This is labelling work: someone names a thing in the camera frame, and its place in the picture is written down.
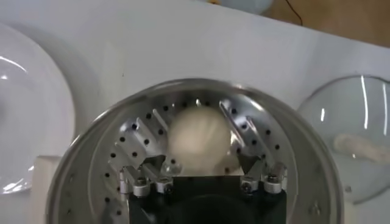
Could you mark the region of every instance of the wooden surface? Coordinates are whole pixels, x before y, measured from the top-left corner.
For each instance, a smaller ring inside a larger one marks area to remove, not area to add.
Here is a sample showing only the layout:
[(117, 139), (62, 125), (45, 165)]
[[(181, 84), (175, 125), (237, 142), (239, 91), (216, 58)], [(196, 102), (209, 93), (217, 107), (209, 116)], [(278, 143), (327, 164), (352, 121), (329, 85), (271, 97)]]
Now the wooden surface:
[[(390, 47), (390, 1), (289, 0), (303, 26), (334, 35)], [(263, 16), (299, 24), (285, 0), (274, 0)]]

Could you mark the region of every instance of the metal bowl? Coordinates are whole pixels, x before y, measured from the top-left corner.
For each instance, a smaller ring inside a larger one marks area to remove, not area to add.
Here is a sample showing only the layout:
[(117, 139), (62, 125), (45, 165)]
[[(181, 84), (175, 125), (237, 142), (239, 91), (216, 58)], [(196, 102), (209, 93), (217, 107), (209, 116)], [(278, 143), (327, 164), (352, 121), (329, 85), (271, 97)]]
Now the metal bowl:
[[(169, 125), (187, 107), (212, 107), (232, 130), (229, 155), (281, 161), (288, 171), (287, 223), (342, 223), (338, 174), (320, 137), (284, 103), (255, 89), (207, 79), (165, 82), (102, 113), (77, 137), (54, 176), (46, 221), (128, 223), (119, 169), (166, 153)], [(225, 159), (235, 169), (234, 159)], [(165, 171), (175, 170), (165, 164)]]

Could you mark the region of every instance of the white plate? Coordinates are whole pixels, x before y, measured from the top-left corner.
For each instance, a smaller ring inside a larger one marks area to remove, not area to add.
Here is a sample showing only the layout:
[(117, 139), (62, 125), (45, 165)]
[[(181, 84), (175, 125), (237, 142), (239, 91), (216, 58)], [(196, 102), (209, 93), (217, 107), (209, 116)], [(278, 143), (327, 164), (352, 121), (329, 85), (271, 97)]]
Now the white plate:
[(30, 188), (35, 157), (62, 156), (74, 126), (58, 67), (38, 44), (0, 25), (0, 194)]

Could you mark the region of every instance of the white table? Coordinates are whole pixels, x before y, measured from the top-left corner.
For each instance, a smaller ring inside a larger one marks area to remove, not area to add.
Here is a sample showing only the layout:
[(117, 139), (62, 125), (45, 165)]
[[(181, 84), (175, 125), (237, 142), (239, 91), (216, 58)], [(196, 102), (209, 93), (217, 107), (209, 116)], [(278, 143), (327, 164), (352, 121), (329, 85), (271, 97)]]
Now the white table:
[[(58, 64), (73, 92), (78, 131), (118, 100), (169, 79), (238, 82), (297, 108), (337, 77), (390, 78), (390, 49), (203, 2), (2, 0), (0, 22)], [(28, 196), (0, 198), (9, 211), (0, 222), (26, 223)], [(11, 200), (18, 205), (6, 206)], [(377, 209), (362, 219), (381, 223), (385, 216)]]

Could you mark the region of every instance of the white dough ball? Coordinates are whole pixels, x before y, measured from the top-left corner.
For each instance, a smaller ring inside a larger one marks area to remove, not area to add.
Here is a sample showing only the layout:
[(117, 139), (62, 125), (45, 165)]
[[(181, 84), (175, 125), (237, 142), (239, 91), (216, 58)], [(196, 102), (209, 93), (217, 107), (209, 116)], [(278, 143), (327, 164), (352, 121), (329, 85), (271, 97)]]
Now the white dough ball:
[(182, 175), (212, 175), (229, 148), (229, 124), (209, 107), (186, 109), (168, 131), (168, 152), (182, 165)]

